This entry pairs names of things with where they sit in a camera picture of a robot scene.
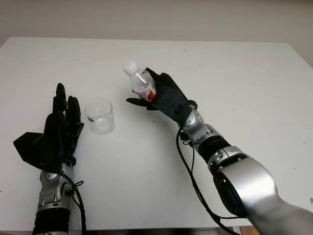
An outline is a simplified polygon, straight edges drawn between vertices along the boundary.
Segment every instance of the bottle label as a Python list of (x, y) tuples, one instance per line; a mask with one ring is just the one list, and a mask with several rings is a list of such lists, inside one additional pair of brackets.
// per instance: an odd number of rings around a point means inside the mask
[(152, 83), (150, 83), (149, 86), (145, 88), (145, 90), (139, 91), (136, 94), (144, 100), (151, 101), (156, 95), (156, 89)]

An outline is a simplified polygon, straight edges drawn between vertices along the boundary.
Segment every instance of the plastic bottle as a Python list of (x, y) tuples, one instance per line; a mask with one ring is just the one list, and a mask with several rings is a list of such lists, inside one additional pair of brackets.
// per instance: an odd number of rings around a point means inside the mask
[(147, 70), (138, 68), (137, 64), (130, 60), (123, 67), (124, 72), (129, 76), (131, 87), (140, 98), (151, 101), (156, 95), (155, 81)]

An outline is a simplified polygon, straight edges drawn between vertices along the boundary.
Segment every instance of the wooden floor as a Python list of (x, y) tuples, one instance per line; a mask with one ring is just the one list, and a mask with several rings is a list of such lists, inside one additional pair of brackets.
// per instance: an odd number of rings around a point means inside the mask
[(240, 227), (242, 235), (259, 235), (254, 227)]

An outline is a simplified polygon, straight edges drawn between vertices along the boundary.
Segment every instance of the robotic arm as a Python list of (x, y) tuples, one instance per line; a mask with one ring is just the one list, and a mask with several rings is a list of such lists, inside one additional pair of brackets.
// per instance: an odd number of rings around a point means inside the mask
[(68, 233), (70, 202), (74, 192), (80, 202), (82, 234), (86, 234), (84, 206), (78, 185), (71, 180), (76, 164), (73, 153), (83, 126), (77, 98), (69, 96), (66, 101), (64, 86), (59, 83), (44, 133), (26, 132), (13, 143), (23, 161), (42, 170), (42, 189), (33, 235)]
[(156, 96), (151, 102), (135, 98), (127, 101), (148, 110), (160, 110), (179, 124), (208, 165), (230, 213), (247, 218), (261, 235), (313, 234), (313, 213), (282, 200), (265, 167), (205, 124), (197, 104), (187, 100), (169, 75), (147, 70), (156, 82)]

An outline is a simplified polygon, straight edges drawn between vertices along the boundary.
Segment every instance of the metal joint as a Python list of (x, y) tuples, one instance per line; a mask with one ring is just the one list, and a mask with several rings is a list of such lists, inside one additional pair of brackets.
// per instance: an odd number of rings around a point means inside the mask
[[(73, 177), (73, 169), (71, 166), (63, 163), (61, 172)], [(69, 209), (70, 197), (67, 191), (72, 189), (70, 183), (62, 176), (56, 173), (41, 171), (40, 181), (42, 189), (39, 195), (37, 212), (50, 208), (66, 208)]]
[(189, 136), (190, 141), (197, 151), (200, 144), (207, 138), (220, 136), (212, 126), (204, 123), (200, 113), (194, 109), (189, 115), (182, 130)]
[(248, 157), (247, 154), (242, 152), (236, 146), (228, 146), (228, 147), (225, 147), (225, 148), (217, 151), (215, 154), (213, 154), (213, 156), (208, 161), (209, 170), (211, 170), (211, 166), (213, 166), (213, 165), (219, 166), (224, 160), (229, 159), (229, 158), (231, 158), (235, 155), (238, 155), (238, 154), (243, 154), (243, 155)]

